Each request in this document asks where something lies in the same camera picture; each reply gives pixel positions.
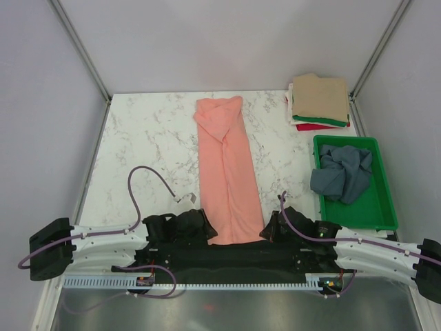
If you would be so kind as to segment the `salmon pink t shirt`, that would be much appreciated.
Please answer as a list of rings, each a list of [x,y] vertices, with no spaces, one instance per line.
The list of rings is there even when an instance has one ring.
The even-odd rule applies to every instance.
[[[215,245],[260,241],[265,225],[242,106],[240,96],[196,102],[201,207]]]

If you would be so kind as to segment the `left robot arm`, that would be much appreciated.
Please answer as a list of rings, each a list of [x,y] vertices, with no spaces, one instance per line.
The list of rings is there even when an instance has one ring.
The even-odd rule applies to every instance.
[[[202,209],[152,215],[124,228],[73,226],[61,218],[30,237],[30,278],[45,281],[85,270],[152,272],[154,264],[170,264],[166,249],[207,245],[217,235]]]

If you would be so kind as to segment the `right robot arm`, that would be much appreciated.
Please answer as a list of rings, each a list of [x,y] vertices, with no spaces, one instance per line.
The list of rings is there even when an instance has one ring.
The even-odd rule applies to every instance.
[[[369,237],[329,221],[312,221],[292,207],[274,211],[260,237],[270,242],[298,241],[314,252],[323,271],[335,267],[393,279],[440,303],[440,243],[421,244]]]

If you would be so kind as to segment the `green plastic bin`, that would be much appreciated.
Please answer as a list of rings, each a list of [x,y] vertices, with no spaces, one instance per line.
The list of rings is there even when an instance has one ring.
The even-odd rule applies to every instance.
[[[321,168],[319,152],[324,145],[353,146],[367,149],[372,154],[370,186],[349,205],[339,201],[331,201],[320,195],[318,200],[321,219],[348,228],[396,230],[398,221],[378,142],[371,137],[316,135],[313,138],[313,144],[313,155],[317,169]]]

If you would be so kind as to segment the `blue grey t shirt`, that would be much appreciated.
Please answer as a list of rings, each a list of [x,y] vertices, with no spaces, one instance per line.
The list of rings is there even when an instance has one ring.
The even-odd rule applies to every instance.
[[[370,187],[373,155],[365,148],[323,145],[318,169],[312,170],[310,188],[331,201],[352,204]]]

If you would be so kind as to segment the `red folded t shirt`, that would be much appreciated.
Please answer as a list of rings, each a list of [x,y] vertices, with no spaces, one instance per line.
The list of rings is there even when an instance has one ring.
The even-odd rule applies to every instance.
[[[285,103],[287,105],[287,120],[288,120],[289,124],[294,125],[296,127],[297,131],[339,129],[339,127],[324,126],[324,125],[320,125],[317,123],[302,123],[302,122],[294,121],[292,119],[292,101],[293,101],[292,96],[288,92],[286,92],[285,93]],[[350,124],[350,117],[349,117],[349,122],[348,122],[347,126],[345,126],[343,128],[348,128],[350,126],[351,126],[351,124]]]

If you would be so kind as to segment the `green folded t shirt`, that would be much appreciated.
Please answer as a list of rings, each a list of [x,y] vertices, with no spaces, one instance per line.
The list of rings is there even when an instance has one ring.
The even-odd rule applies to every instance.
[[[329,106],[328,117],[304,117],[292,114],[292,119],[302,123],[317,123],[324,126],[343,128],[349,122],[349,103],[345,96],[340,97],[334,106]]]

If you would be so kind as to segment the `beige folded t shirt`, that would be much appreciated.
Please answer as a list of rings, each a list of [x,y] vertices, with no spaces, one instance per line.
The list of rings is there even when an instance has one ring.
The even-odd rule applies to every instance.
[[[347,82],[340,77],[304,74],[293,78],[292,114],[346,122],[349,115]]]

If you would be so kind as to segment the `white folded t shirt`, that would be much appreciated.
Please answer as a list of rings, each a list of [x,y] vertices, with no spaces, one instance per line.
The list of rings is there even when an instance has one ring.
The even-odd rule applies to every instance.
[[[312,118],[306,118],[301,117],[299,119],[295,118],[292,114],[292,106],[294,104],[294,97],[292,94],[292,88],[293,84],[290,83],[288,85],[288,91],[285,93],[285,100],[287,102],[287,114],[289,118],[289,122],[292,125],[295,126],[301,126],[305,130],[321,130],[326,128],[344,128],[350,126],[350,120],[349,120],[349,102],[348,100],[344,99],[344,113],[346,114],[346,121],[337,121],[335,119],[328,119],[328,118],[318,118],[318,117],[312,117]]]

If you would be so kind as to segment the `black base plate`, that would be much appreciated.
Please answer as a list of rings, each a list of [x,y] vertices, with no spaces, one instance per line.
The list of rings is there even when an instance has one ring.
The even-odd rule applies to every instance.
[[[307,273],[338,274],[333,259],[294,241],[234,245],[157,244],[137,250],[128,267],[113,272],[153,272],[155,283],[181,285],[300,283]]]

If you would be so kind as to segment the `right aluminium frame post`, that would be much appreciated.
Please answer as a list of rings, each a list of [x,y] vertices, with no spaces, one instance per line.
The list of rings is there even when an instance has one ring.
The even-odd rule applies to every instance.
[[[349,93],[352,102],[354,102],[357,96],[360,94],[362,88],[364,87],[369,76],[375,69],[378,61],[380,60],[382,54],[389,45],[391,39],[393,38],[393,35],[395,34],[396,30],[398,29],[399,25],[401,24],[412,4],[412,0],[401,0],[399,2],[398,7],[395,9],[392,17],[387,24],[387,27],[384,29],[384,32],[382,33],[375,48],[373,49],[373,52],[371,53],[371,56],[369,57],[366,66],[362,70],[352,91]]]

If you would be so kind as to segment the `aluminium frame post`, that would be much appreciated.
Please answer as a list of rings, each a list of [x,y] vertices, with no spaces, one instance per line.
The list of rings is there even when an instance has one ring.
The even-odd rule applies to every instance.
[[[349,93],[352,102],[354,102],[357,96],[360,94],[362,88],[364,87],[369,76],[375,69],[378,61],[380,60],[382,54],[389,45],[391,39],[393,38],[393,35],[395,34],[396,30],[398,29],[399,25],[401,24],[412,4],[412,0],[401,0],[399,2],[398,7],[395,9],[392,17],[387,24],[387,27],[384,29],[384,32],[382,33],[375,48],[373,49],[373,52],[371,53],[371,56],[369,57],[366,66],[362,70],[352,91]]]
[[[107,104],[110,104],[112,100],[112,95],[105,86],[98,70],[96,69],[96,66],[93,63],[92,58],[90,57],[84,43],[82,42],[78,32],[76,31],[76,28],[74,27],[74,24],[72,23],[72,20],[70,19],[62,2],[59,0],[49,0],[48,4],[54,10],[57,19],[62,25],[81,62],[85,66],[85,69],[92,78],[96,88],[100,92],[105,102]]]

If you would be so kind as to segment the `left aluminium frame post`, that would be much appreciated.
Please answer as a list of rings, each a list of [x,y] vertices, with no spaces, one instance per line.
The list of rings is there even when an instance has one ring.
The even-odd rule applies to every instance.
[[[85,69],[92,78],[96,88],[100,92],[105,102],[107,104],[110,104],[112,100],[112,95],[105,86],[98,70],[96,69],[96,66],[93,63],[92,58],[90,57],[84,43],[82,42],[78,32],[76,31],[76,28],[74,27],[74,24],[72,23],[72,20],[70,19],[62,2],[59,0],[49,0],[48,4],[54,10],[57,19],[62,25],[81,62],[85,66]]]

